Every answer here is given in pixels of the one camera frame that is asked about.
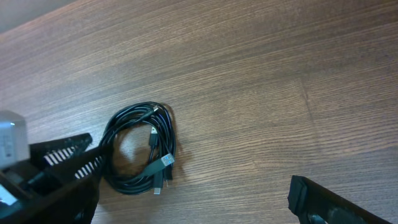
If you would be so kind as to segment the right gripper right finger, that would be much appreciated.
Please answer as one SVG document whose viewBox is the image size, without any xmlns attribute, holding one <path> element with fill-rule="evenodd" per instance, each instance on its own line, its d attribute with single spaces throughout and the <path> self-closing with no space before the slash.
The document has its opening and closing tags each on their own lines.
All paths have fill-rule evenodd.
<svg viewBox="0 0 398 224">
<path fill-rule="evenodd" d="M 292 176 L 287 199 L 301 224 L 391 224 L 303 176 Z"/>
</svg>

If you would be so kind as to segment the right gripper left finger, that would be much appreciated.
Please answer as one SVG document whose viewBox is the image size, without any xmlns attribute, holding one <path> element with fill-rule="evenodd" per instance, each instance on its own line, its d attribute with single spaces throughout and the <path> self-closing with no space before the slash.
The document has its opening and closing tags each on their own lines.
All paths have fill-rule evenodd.
<svg viewBox="0 0 398 224">
<path fill-rule="evenodd" d="M 105 146 L 39 169 L 30 158 L 1 169 L 1 223 L 90 223 Z"/>
</svg>

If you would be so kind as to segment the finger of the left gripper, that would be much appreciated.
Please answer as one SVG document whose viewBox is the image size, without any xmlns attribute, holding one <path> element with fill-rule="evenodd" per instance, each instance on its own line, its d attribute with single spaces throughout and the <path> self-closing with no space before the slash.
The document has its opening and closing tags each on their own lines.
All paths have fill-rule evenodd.
<svg viewBox="0 0 398 224">
<path fill-rule="evenodd" d="M 40 170 L 61 164 L 85 152 L 93 139 L 89 133 L 30 144 L 30 162 Z"/>
</svg>

